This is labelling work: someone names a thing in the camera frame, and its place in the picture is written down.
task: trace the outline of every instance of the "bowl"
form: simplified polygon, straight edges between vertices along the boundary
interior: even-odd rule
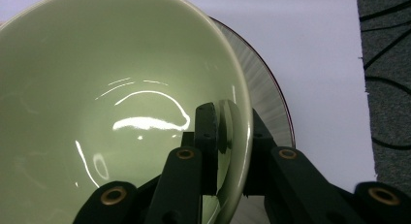
[[[203,223],[231,219],[251,152],[250,98],[233,50],[199,9],[45,0],[0,27],[0,55],[2,223],[73,222],[101,185],[143,185],[209,102],[229,147]]]

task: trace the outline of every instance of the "black cable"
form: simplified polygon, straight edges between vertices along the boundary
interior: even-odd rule
[[[408,37],[408,35],[411,34],[411,29],[408,29],[406,32],[401,34],[397,39],[395,39],[393,42],[391,42],[389,45],[387,45],[385,48],[383,48],[380,52],[378,52],[374,57],[372,57],[367,63],[364,65],[364,70],[368,69],[369,66],[372,65],[378,58],[380,58],[384,53],[386,53],[388,50],[393,48],[396,44],[398,44],[400,41],[402,41],[404,38]]]
[[[408,0],[406,2],[398,4],[398,5],[396,5],[392,8],[383,10],[381,12],[377,12],[377,13],[367,15],[367,16],[361,16],[360,17],[360,22],[364,22],[364,21],[367,21],[367,20],[370,20],[370,19],[373,19],[373,18],[376,18],[376,17],[379,17],[379,16],[385,16],[385,15],[388,15],[388,14],[391,14],[391,13],[396,13],[398,11],[401,11],[401,10],[409,8],[409,7],[411,7],[411,0]]]
[[[397,28],[397,27],[406,26],[406,25],[410,25],[410,24],[411,24],[411,20],[408,20],[406,22],[399,23],[399,24],[396,24],[396,25],[393,25],[393,26],[365,29],[365,30],[361,30],[361,32],[364,33],[364,32],[371,32],[371,31],[378,31],[378,30],[386,30],[386,29]]]
[[[388,85],[391,85],[395,88],[398,88],[404,92],[406,92],[408,95],[411,95],[411,89],[396,82],[393,80],[385,79],[385,78],[380,78],[380,77],[373,77],[373,76],[365,76],[365,81],[380,81],[383,83],[386,83]],[[410,150],[411,149],[411,144],[387,144],[381,140],[377,140],[376,138],[372,137],[372,141],[376,144],[382,145],[383,147],[386,148],[391,148],[391,149],[399,149],[399,150]]]

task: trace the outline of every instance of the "ceramic bowl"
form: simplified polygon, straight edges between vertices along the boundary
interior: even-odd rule
[[[46,0],[21,13],[0,28],[0,222],[70,223],[99,186],[141,186],[208,102],[231,146],[203,223],[228,222],[252,115],[212,20],[185,0]]]

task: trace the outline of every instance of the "brass ring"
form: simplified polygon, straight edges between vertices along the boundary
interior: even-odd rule
[[[297,158],[297,154],[291,149],[281,149],[279,155],[285,159],[295,159]]]
[[[190,159],[194,157],[194,151],[190,149],[181,149],[177,152],[177,157],[180,159]]]
[[[378,202],[387,206],[398,206],[400,201],[398,196],[387,189],[381,187],[372,187],[368,189],[368,194]]]
[[[110,193],[112,192],[118,192],[119,196],[111,198]],[[101,196],[101,202],[106,206],[112,206],[121,202],[126,197],[126,195],[127,191],[122,186],[116,186],[103,193],[103,195]]]

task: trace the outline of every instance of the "gray carpet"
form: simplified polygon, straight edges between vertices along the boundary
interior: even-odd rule
[[[374,14],[409,0],[358,0],[360,16]],[[411,20],[411,7],[386,16],[362,21],[364,64],[383,48],[411,29],[404,26],[364,32]],[[367,77],[393,80],[411,89],[411,35],[375,60],[365,71]],[[380,80],[368,80],[366,90],[372,137],[394,145],[411,145],[411,96],[404,89]],[[373,143],[377,179],[411,196],[411,150],[399,150]]]

